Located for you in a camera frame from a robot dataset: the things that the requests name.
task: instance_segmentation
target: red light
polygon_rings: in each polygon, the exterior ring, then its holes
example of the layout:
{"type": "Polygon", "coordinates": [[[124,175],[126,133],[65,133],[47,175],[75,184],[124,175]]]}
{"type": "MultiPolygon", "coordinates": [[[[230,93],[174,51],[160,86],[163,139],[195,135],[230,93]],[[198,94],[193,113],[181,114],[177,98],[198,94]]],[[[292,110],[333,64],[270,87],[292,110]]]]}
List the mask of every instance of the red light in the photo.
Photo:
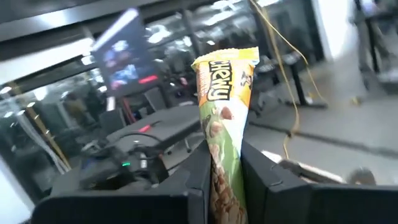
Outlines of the red light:
{"type": "Polygon", "coordinates": [[[140,128],[138,131],[141,133],[147,132],[150,130],[150,125],[145,125],[144,127],[140,128]]]}
{"type": "Polygon", "coordinates": [[[138,83],[144,84],[144,83],[147,83],[147,82],[154,81],[156,79],[157,79],[157,75],[150,75],[150,76],[148,76],[146,78],[138,80],[138,83]]]}

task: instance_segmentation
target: white wall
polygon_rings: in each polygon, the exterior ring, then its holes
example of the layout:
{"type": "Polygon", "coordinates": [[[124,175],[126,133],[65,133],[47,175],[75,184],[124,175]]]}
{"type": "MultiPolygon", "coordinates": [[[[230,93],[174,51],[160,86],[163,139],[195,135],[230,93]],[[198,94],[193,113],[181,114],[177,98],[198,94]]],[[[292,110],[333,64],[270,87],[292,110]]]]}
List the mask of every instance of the white wall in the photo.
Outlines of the white wall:
{"type": "Polygon", "coordinates": [[[34,204],[0,158],[0,223],[18,224],[29,219],[34,204]]]}
{"type": "Polygon", "coordinates": [[[0,62],[0,85],[90,51],[92,40],[82,39],[0,62]]]}
{"type": "Polygon", "coordinates": [[[352,16],[352,0],[312,0],[322,47],[327,60],[336,60],[357,47],[356,28],[352,16]]]}

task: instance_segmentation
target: person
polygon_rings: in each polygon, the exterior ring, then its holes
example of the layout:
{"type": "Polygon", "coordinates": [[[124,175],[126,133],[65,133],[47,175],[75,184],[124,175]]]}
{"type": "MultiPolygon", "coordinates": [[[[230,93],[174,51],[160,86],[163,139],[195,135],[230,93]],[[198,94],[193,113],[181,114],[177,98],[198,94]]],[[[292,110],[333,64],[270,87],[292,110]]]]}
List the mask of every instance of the person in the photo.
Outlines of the person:
{"type": "Polygon", "coordinates": [[[69,93],[64,104],[68,114],[76,120],[81,128],[86,128],[90,124],[85,114],[85,106],[76,94],[69,93]]]}
{"type": "MultiPolygon", "coordinates": [[[[363,3],[361,0],[354,0],[354,16],[352,23],[356,25],[358,30],[358,58],[359,70],[361,72],[368,72],[371,70],[368,65],[368,50],[370,48],[370,43],[369,31],[365,22],[365,17],[378,12],[379,8],[377,7],[377,4],[379,4],[378,0],[368,0],[363,3]]],[[[374,47],[379,52],[382,60],[389,60],[394,55],[387,50],[386,43],[384,42],[384,37],[379,26],[373,22],[371,22],[371,26],[374,32],[374,47]]]]}
{"type": "Polygon", "coordinates": [[[372,171],[365,167],[352,171],[347,178],[347,184],[377,185],[372,171]]]}

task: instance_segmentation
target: wall-mounted tv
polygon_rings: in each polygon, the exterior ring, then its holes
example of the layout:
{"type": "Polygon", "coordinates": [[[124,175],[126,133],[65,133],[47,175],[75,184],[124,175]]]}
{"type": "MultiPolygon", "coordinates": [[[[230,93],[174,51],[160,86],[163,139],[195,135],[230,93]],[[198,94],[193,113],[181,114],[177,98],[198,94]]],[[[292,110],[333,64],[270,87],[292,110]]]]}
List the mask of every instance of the wall-mounted tv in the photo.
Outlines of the wall-mounted tv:
{"type": "Polygon", "coordinates": [[[157,84],[157,71],[144,34],[139,11],[131,8],[94,44],[93,56],[108,96],[140,93],[157,84]]]}

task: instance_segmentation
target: green wrapper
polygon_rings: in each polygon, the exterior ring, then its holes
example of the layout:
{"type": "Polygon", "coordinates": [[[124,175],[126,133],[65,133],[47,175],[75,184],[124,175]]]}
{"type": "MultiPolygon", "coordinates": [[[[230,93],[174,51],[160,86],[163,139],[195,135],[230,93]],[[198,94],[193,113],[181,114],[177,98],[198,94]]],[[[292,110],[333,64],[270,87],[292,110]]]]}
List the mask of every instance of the green wrapper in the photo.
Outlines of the green wrapper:
{"type": "Polygon", "coordinates": [[[212,162],[210,206],[216,222],[248,223],[240,161],[258,49],[226,49],[195,60],[203,132],[212,162]]]}

